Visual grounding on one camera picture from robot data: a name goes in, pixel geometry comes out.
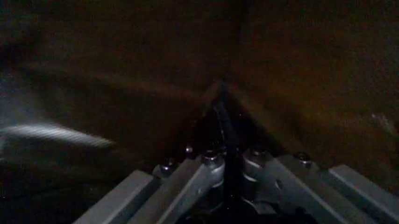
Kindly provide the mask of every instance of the screw head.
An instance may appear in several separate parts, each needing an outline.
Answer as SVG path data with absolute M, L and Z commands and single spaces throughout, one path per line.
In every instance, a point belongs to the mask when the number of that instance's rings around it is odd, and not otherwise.
M 251 148 L 251 154 L 254 156 L 260 156 L 266 154 L 267 150 L 265 147 L 262 147 L 261 145 L 256 145 Z
M 176 162 L 173 158 L 167 158 L 162 164 L 159 165 L 159 167 L 163 174 L 170 175 L 176 169 Z
M 193 151 L 194 151 L 194 149 L 192 148 L 192 146 L 186 146 L 185 147 L 185 153 L 191 154 Z
M 310 165 L 312 163 L 312 160 L 309 156 L 309 154 L 305 152 L 298 152 L 294 154 L 294 157 L 298 159 L 301 163 L 305 165 Z
M 219 152 L 216 150 L 207 150 L 202 154 L 201 157 L 202 163 L 205 165 L 214 167 L 214 166 L 219 166 L 223 163 L 223 159 L 219 155 Z

